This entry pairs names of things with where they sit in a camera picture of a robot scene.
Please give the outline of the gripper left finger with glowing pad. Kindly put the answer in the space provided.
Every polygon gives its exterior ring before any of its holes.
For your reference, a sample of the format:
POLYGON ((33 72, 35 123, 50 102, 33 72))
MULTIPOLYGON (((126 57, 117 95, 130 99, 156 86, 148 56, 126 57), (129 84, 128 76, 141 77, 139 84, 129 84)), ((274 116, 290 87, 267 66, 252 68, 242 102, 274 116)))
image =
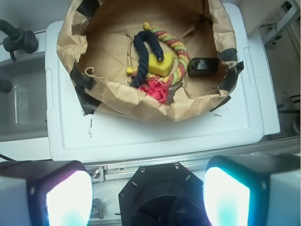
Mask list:
POLYGON ((2 226, 86 226, 92 202, 91 176, 79 161, 0 164, 2 226))

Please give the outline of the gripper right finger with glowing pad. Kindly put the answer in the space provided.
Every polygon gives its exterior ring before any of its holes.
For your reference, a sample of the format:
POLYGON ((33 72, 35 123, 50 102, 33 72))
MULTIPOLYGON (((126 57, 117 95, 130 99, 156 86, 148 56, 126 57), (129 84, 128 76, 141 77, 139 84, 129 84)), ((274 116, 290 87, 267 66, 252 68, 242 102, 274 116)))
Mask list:
POLYGON ((208 162, 203 197, 213 226, 299 226, 301 158, 217 155, 208 162))

